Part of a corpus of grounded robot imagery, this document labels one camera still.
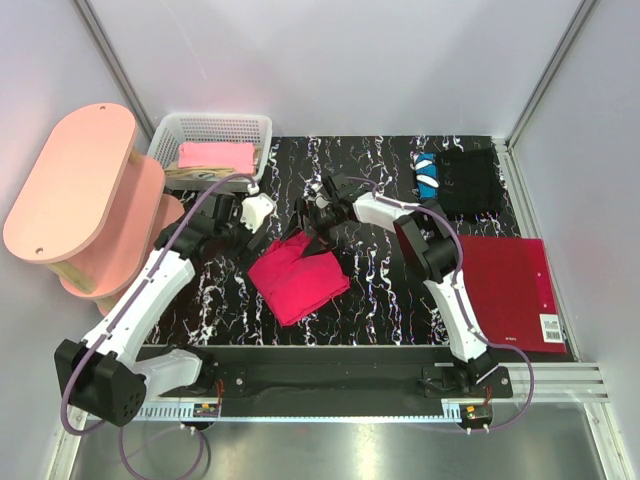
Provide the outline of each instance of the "red book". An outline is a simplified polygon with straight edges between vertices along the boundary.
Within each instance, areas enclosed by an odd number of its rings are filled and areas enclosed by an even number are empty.
[[[461,236],[464,283],[487,338],[530,352],[566,353],[544,243]]]

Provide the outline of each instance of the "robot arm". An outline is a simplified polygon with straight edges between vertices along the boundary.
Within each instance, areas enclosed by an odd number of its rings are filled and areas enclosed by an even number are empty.
[[[140,362],[136,358],[169,303],[195,276],[192,261],[211,248],[237,258],[257,251],[266,233],[264,221],[274,209],[264,194],[242,202],[233,195],[217,195],[203,203],[167,252],[165,245],[178,224],[163,230],[144,268],[107,317],[81,342],[64,340],[56,350],[64,392],[87,346],[106,337],[78,377],[69,403],[124,426],[147,399],[178,387],[189,387],[196,394],[210,390],[216,375],[214,360],[195,348],[175,349]],[[161,255],[164,259],[154,272]]]
[[[306,200],[299,199],[284,238],[310,230],[313,240],[304,252],[306,256],[328,251],[334,243],[331,228],[345,221],[369,223],[394,232],[407,266],[436,301],[449,333],[457,369],[456,383],[465,388],[491,375],[498,364],[491,358],[486,344],[476,336],[476,333],[482,334],[482,330],[473,313],[462,271],[456,278],[456,289],[473,330],[467,325],[452,285],[458,252],[448,230],[433,218],[406,208],[407,204],[362,192],[342,174],[326,177],[322,183],[328,198],[317,189]],[[434,200],[422,206],[446,218]]]

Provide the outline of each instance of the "laundry basket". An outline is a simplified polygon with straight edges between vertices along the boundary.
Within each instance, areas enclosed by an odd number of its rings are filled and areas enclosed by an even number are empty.
[[[265,115],[222,115],[215,113],[172,113],[162,119],[147,155],[155,158],[162,168],[178,160],[180,145],[184,142],[251,142],[261,149],[256,159],[259,182],[267,164],[271,147],[272,124]],[[166,186],[172,190],[205,190],[218,180],[213,174],[197,174],[181,178],[167,178]],[[248,181],[229,181],[224,190],[246,192]]]

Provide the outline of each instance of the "pink cloth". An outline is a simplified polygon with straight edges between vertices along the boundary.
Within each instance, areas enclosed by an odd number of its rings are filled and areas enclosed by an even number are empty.
[[[293,325],[349,289],[349,278],[331,252],[302,258],[309,242],[304,233],[276,240],[249,270],[282,326]]]
[[[231,167],[238,173],[253,174],[253,143],[193,143],[180,145],[178,168]]]

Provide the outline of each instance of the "barcode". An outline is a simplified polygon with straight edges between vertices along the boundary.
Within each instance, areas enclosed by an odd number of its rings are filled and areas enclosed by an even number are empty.
[[[545,343],[564,343],[562,329],[557,315],[541,314],[540,326]]]

